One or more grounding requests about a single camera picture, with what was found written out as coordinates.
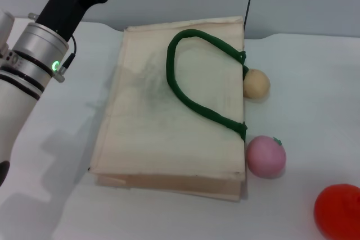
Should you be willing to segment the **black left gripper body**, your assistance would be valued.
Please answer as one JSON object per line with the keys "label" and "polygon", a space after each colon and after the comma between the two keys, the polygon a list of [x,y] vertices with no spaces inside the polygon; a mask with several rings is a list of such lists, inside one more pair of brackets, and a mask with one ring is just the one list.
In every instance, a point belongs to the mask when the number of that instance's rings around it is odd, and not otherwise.
{"label": "black left gripper body", "polygon": [[107,0],[49,0],[36,19],[65,41],[69,41],[87,10]]}

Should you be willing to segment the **cream handbag with green handles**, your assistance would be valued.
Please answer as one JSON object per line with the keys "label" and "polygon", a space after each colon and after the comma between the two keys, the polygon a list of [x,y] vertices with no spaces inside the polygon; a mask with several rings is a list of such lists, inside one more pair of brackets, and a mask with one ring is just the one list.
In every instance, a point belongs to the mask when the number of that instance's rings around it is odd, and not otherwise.
{"label": "cream handbag with green handles", "polygon": [[240,16],[126,28],[89,170],[100,185],[237,201],[244,141],[186,107],[167,83],[167,47],[186,29],[243,50]]}

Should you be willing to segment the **round beige bread bun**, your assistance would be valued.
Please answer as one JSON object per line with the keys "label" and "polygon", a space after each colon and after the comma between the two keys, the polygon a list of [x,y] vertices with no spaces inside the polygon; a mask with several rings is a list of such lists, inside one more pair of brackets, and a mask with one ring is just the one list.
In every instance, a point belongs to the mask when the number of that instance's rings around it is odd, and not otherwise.
{"label": "round beige bread bun", "polygon": [[270,86],[269,78],[264,72],[257,69],[249,69],[243,81],[244,97],[263,99],[268,94]]}

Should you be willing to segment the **pink peach toy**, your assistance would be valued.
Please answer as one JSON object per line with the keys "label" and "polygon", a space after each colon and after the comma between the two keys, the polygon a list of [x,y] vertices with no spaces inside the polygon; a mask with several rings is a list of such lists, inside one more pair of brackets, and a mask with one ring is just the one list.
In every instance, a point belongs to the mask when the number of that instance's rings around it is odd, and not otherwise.
{"label": "pink peach toy", "polygon": [[255,176],[273,179],[281,176],[285,170],[286,152],[279,139],[261,135],[248,144],[246,160]]}

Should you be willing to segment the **red round toy fruit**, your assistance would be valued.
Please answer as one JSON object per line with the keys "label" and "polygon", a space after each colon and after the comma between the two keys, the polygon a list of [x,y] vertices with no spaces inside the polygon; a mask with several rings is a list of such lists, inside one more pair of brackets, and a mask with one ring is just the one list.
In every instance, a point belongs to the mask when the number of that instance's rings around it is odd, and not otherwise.
{"label": "red round toy fruit", "polygon": [[327,240],[360,240],[360,188],[326,187],[314,203],[314,221]]}

